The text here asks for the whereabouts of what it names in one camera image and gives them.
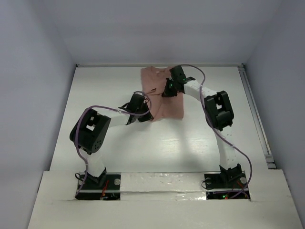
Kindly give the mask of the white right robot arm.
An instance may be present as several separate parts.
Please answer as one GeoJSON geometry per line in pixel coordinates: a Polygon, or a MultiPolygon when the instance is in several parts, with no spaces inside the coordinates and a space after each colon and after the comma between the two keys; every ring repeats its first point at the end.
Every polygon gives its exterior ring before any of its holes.
{"type": "Polygon", "coordinates": [[[170,69],[170,77],[166,79],[163,97],[174,97],[178,93],[191,96],[201,102],[205,119],[214,131],[219,155],[219,181],[224,187],[232,186],[241,175],[241,166],[236,159],[232,140],[232,124],[234,112],[226,91],[215,91],[204,87],[206,77],[199,83],[193,77],[186,77],[182,66],[170,69]]]}

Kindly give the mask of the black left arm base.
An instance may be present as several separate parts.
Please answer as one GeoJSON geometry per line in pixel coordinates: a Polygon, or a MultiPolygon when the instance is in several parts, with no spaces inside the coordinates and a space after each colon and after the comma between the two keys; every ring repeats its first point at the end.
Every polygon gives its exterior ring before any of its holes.
{"type": "Polygon", "coordinates": [[[77,200],[120,200],[121,173],[106,173],[102,175],[100,183],[93,181],[90,175],[87,176],[83,186],[84,173],[76,173],[78,186],[75,198],[77,200]]]}

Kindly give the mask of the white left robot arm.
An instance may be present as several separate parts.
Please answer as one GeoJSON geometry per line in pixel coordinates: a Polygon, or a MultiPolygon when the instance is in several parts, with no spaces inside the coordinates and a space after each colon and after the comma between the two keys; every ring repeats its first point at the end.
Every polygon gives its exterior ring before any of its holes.
{"type": "Polygon", "coordinates": [[[84,110],[70,133],[79,157],[85,162],[85,177],[94,188],[105,184],[106,168],[100,150],[109,128],[153,120],[152,102],[143,91],[133,93],[126,104],[111,108],[92,105],[84,110]]]}

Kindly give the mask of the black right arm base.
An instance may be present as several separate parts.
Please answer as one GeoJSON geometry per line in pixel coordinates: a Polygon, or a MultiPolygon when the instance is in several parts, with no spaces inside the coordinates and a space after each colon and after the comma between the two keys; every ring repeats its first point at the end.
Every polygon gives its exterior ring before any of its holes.
{"type": "Polygon", "coordinates": [[[206,190],[206,198],[208,200],[250,200],[250,193],[247,187],[239,193],[246,183],[247,179],[244,172],[232,181],[223,181],[220,173],[207,173],[204,175],[201,186],[206,190]]]}

